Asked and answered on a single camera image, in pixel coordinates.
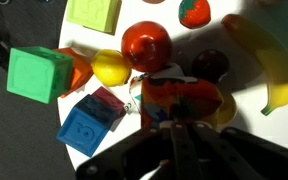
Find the green cube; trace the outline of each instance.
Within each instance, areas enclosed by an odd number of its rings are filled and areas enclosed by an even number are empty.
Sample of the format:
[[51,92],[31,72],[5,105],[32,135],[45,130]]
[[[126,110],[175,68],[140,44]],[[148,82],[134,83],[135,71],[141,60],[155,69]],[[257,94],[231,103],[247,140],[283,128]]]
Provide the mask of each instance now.
[[110,33],[120,0],[68,0],[67,21]]
[[72,66],[72,57],[47,48],[12,48],[7,91],[48,104],[68,91]]

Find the table surface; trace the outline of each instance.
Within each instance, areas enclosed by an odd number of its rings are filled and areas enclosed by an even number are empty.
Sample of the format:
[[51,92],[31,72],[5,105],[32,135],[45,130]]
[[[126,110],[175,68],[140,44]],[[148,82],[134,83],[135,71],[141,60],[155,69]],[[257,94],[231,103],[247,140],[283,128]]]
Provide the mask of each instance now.
[[[224,52],[230,60],[231,69],[218,85],[232,92],[238,107],[237,116],[227,126],[235,126],[251,132],[259,137],[278,143],[288,148],[288,105],[278,108],[269,116],[261,114],[267,102],[267,88],[263,83],[265,75],[255,59],[249,57],[240,47],[236,46],[221,29],[220,21],[228,13],[245,15],[257,21],[263,27],[271,30],[288,47],[288,9],[286,0],[276,7],[264,7],[251,0],[209,0],[211,6],[211,22],[202,28],[190,30],[183,27],[178,21],[178,7],[180,0],[165,0],[159,4],[149,4],[142,0],[123,0],[114,35],[101,33],[80,25],[66,21],[64,15],[59,48],[73,47],[88,58],[94,56],[99,49],[120,50],[121,37],[124,31],[132,24],[150,20],[163,25],[169,32],[174,43],[172,60],[181,65],[184,71],[190,66],[192,58],[197,52],[208,48],[216,48]],[[132,77],[139,75],[133,71]],[[61,124],[65,121],[71,108],[86,94],[93,93],[102,86],[93,76],[89,82],[66,98],[58,99]],[[130,100],[129,85],[121,87],[106,87],[123,102]],[[122,140],[140,128],[140,115],[126,115],[119,121],[114,132],[109,132],[100,144],[95,154],[100,153],[116,142]],[[72,164],[76,169],[89,157],[67,146]]]

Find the toy block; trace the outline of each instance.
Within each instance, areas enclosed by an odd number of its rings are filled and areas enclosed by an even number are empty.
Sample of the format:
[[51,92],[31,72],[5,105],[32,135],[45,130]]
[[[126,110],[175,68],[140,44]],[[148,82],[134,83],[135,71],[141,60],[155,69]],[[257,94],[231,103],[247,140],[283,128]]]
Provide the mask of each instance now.
[[76,91],[78,88],[82,87],[84,84],[86,84],[88,80],[92,77],[93,70],[91,64],[81,59],[81,57],[76,54],[71,48],[55,49],[54,51],[74,58],[69,91],[61,96],[61,98],[64,98],[72,92]]
[[120,0],[69,0],[67,21],[101,32],[112,32]]
[[125,112],[124,103],[102,86],[98,88],[92,94],[92,96],[96,97],[97,99],[101,100],[104,104],[113,108],[117,112],[117,118],[121,117]]
[[100,145],[116,112],[100,100],[86,95],[71,110],[57,139],[87,156],[92,156]]
[[47,48],[12,48],[7,91],[50,103],[68,91],[72,67],[72,57]]

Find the red object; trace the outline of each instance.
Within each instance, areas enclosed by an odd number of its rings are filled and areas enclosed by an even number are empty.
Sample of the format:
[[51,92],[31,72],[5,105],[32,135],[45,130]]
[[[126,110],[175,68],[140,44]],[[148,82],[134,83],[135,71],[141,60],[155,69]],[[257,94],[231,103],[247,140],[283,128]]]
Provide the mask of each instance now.
[[218,88],[206,80],[147,77],[142,80],[141,92],[142,127],[178,118],[203,121],[216,128],[223,98]]
[[172,41],[158,23],[143,21],[129,27],[122,37],[122,54],[140,72],[157,72],[172,54]]
[[186,16],[180,19],[181,24],[189,29],[208,24],[211,21],[211,9],[208,1],[196,0],[193,2],[193,6],[194,9],[182,9],[182,11],[186,11]]
[[121,100],[119,100],[117,97],[115,97],[111,92],[106,90],[104,87],[101,86],[100,88],[98,88],[92,94],[92,96],[102,101],[105,105],[113,108],[117,112],[118,117],[121,117],[124,115],[124,112],[125,112],[124,103]]
[[93,76],[93,70],[92,66],[81,59],[81,57],[71,48],[55,49],[54,51],[74,58],[69,91],[61,96],[61,98],[64,98],[86,84],[88,80]]

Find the plastic toy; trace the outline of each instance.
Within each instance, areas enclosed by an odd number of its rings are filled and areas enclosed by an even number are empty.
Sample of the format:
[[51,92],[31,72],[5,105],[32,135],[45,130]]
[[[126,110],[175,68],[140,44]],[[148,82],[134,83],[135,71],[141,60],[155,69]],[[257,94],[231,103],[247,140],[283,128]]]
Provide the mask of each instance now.
[[12,48],[7,91],[50,103],[68,91],[72,67],[72,57],[47,48]]
[[101,32],[112,32],[120,0],[69,0],[67,21]]
[[109,87],[124,85],[132,73],[130,62],[120,52],[110,49],[96,53],[92,68],[97,79]]
[[288,104],[288,50],[271,33],[237,14],[228,14],[222,24],[229,36],[262,65],[268,82],[268,102],[262,114],[269,115]]
[[106,90],[104,87],[98,88],[93,94],[93,97],[101,100],[107,106],[110,106],[117,112],[117,117],[124,115],[124,103],[115,97],[112,93]]
[[217,87],[194,77],[147,77],[142,80],[142,127],[159,128],[163,121],[203,121],[216,128],[222,105]]
[[164,67],[163,70],[154,73],[154,74],[142,74],[140,76],[136,76],[132,79],[130,83],[130,95],[132,97],[133,103],[132,104],[127,104],[128,110],[131,110],[134,108],[135,112],[137,111],[138,113],[141,113],[141,100],[142,100],[142,80],[147,77],[153,77],[153,78],[161,78],[161,77],[184,77],[184,73],[181,69],[181,67],[174,63],[167,63]]
[[230,63],[222,52],[208,49],[199,53],[192,64],[192,74],[211,83],[218,83],[227,74]]
[[114,109],[95,97],[86,95],[72,108],[57,139],[91,157],[116,115]]
[[223,93],[223,104],[218,111],[217,125],[225,125],[232,121],[237,113],[237,106],[234,97],[230,93]]
[[151,21],[138,22],[122,37],[122,54],[140,72],[159,71],[172,54],[172,41],[166,29]]
[[73,63],[73,71],[70,80],[69,91],[63,94],[61,97],[64,98],[70,93],[74,92],[84,84],[88,82],[88,80],[93,75],[92,66],[80,58],[78,54],[76,54],[71,48],[63,48],[63,49],[55,49],[55,51],[66,54],[74,58]]
[[211,21],[211,9],[207,0],[183,0],[179,7],[180,23],[189,28],[199,28]]

